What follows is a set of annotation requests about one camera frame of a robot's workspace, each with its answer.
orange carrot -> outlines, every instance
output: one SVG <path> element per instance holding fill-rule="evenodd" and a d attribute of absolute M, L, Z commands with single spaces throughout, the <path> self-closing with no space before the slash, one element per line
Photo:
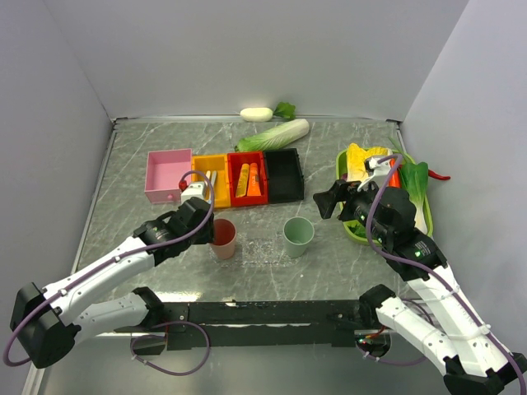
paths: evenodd
<path fill-rule="evenodd" d="M 247 196 L 262 196 L 262 193 L 260 192 L 258 165 L 255 163 L 250 164 L 249 187 L 247 188 Z"/>

plastic cup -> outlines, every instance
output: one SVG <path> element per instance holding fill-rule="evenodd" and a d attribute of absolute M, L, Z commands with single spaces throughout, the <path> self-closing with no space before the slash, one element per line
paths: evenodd
<path fill-rule="evenodd" d="M 236 227 L 223 218 L 214 220 L 214 243 L 209 244 L 212 251 L 220 259 L 228 259 L 234 255 L 236 246 Z"/>
<path fill-rule="evenodd" d="M 291 258 L 298 258 L 315 236 L 315 228 L 306 218 L 294 216 L 283 226 L 283 236 L 286 254 Z"/>

green cup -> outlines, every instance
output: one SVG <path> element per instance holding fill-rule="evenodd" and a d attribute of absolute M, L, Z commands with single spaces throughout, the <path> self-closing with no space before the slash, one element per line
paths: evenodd
<path fill-rule="evenodd" d="M 298 258 L 307 249 L 315 235 L 313 224 L 301 216 L 294 216 L 283 226 L 286 254 Z"/>

orange cup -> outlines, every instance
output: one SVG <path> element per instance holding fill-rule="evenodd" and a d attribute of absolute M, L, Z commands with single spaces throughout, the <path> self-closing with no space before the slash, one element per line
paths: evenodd
<path fill-rule="evenodd" d="M 214 220 L 214 243 L 209 244 L 212 251 L 220 259 L 228 259 L 234 255 L 236 247 L 236 227 L 223 218 Z"/>

bok choy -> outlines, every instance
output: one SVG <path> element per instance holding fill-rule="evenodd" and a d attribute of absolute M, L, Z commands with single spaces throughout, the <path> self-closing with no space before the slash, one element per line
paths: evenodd
<path fill-rule="evenodd" d="M 401 167 L 399 175 L 403 188 L 406 189 L 410 195 L 410 202 L 412 202 L 417 209 L 415 214 L 415 226 L 426 235 L 428 228 L 427 223 L 425 222 L 423 205 L 428 188 L 428 164 L 426 162 L 421 162 L 416 165 L 410 161 L 406 161 L 403 167 Z"/>

